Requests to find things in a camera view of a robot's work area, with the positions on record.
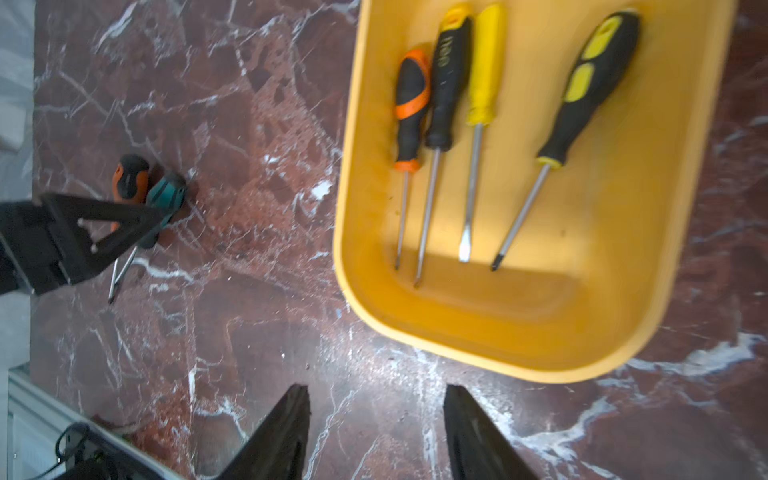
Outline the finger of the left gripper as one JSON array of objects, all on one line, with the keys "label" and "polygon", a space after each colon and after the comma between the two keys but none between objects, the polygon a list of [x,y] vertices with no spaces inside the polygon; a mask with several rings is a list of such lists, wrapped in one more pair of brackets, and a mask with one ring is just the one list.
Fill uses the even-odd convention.
[{"label": "finger of the left gripper", "polygon": [[169,207],[60,193],[45,193],[40,200],[52,217],[49,231],[59,251],[58,268],[68,282],[98,276],[140,240],[159,232],[172,213]]}]

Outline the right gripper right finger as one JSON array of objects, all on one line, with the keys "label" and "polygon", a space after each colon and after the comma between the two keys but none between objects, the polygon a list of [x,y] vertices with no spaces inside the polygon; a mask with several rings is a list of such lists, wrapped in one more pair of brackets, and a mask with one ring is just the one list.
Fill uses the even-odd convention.
[{"label": "right gripper right finger", "polygon": [[465,387],[449,384],[443,409],[453,479],[537,479]]}]

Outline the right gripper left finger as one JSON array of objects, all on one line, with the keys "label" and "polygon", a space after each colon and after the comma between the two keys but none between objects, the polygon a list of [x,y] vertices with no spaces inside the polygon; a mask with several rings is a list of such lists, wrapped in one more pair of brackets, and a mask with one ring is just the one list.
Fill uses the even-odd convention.
[{"label": "right gripper left finger", "polygon": [[308,387],[291,385],[218,479],[301,479],[310,418]]}]

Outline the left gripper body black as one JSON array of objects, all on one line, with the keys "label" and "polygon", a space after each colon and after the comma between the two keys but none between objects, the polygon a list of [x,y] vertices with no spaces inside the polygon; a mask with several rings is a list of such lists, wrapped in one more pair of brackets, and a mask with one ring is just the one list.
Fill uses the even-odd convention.
[{"label": "left gripper body black", "polygon": [[42,295],[70,284],[54,231],[65,226],[62,200],[1,203],[1,294]]}]

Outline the orange handled large screwdriver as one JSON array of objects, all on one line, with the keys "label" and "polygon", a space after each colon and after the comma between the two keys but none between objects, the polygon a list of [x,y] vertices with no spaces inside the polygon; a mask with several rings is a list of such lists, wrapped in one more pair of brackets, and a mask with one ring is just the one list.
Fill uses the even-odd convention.
[{"label": "orange handled large screwdriver", "polygon": [[[149,191],[149,169],[149,163],[142,157],[132,154],[124,155],[112,179],[113,201],[144,206]],[[118,272],[120,258],[114,262],[108,293],[109,305],[114,303],[118,283],[125,270],[131,265],[137,251],[138,245],[135,245],[121,273]]]}]

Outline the green black handled screwdriver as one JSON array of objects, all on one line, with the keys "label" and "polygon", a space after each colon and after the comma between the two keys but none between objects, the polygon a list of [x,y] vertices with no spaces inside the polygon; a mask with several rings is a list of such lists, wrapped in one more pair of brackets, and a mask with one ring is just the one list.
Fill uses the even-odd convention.
[{"label": "green black handled screwdriver", "polygon": [[165,173],[162,179],[149,190],[145,204],[156,209],[166,210],[167,215],[156,228],[137,243],[120,272],[117,272],[118,263],[115,264],[108,294],[109,304],[112,304],[116,299],[118,285],[132,265],[138,251],[140,249],[152,249],[158,241],[160,232],[168,225],[172,216],[181,208],[186,190],[186,181],[180,174],[174,171]]}]

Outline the yellow handled screwdriver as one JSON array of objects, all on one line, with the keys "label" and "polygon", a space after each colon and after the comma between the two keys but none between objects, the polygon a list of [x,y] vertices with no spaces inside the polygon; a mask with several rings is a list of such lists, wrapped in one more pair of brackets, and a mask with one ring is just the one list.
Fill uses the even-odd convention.
[{"label": "yellow handled screwdriver", "polygon": [[467,124],[473,128],[466,213],[459,246],[459,261],[468,263],[472,250],[472,224],[478,187],[484,128],[495,118],[506,37],[507,14],[501,2],[487,6],[477,17],[469,79]]}]

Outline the black yellow stubby screwdriver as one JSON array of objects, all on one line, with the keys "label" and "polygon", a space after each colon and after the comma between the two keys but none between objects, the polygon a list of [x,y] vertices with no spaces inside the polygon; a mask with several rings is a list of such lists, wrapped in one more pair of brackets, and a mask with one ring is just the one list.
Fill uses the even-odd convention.
[{"label": "black yellow stubby screwdriver", "polygon": [[491,264],[492,271],[500,268],[547,175],[566,164],[571,145],[624,77],[640,30],[639,11],[624,8],[607,16],[585,42],[569,72],[551,132],[536,155],[541,165],[538,177]]}]

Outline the black orange small screwdriver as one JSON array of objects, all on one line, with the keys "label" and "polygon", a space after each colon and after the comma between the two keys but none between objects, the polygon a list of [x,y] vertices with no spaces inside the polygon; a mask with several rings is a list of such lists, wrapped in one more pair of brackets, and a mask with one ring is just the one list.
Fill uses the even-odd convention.
[{"label": "black orange small screwdriver", "polygon": [[422,49],[408,51],[402,58],[395,88],[395,117],[398,123],[395,169],[403,175],[401,211],[394,268],[401,264],[411,175],[420,168],[418,160],[423,123],[431,97],[430,63]]}]

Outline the black yellow-tip slim screwdriver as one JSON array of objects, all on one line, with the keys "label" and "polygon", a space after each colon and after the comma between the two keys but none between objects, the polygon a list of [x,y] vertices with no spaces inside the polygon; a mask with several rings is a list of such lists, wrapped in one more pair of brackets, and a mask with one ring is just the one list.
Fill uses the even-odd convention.
[{"label": "black yellow-tip slim screwdriver", "polygon": [[472,8],[466,2],[451,7],[440,22],[432,66],[432,115],[425,138],[426,146],[432,149],[434,154],[419,241],[415,288],[421,285],[423,279],[441,155],[452,148],[454,118],[458,102],[468,82],[472,25]]}]

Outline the yellow plastic storage box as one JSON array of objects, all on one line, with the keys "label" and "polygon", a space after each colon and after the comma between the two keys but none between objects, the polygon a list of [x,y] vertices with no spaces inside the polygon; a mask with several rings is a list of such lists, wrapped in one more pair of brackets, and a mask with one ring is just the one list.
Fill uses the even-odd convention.
[{"label": "yellow plastic storage box", "polygon": [[[473,133],[403,202],[394,88],[404,54],[433,51],[447,1],[361,5],[334,236],[352,311],[377,332],[539,383],[606,374],[651,339],[667,309],[718,96],[733,1],[508,1],[506,57],[486,129],[468,262],[458,259]],[[636,53],[566,165],[536,156],[569,72],[610,14],[641,17]]]}]

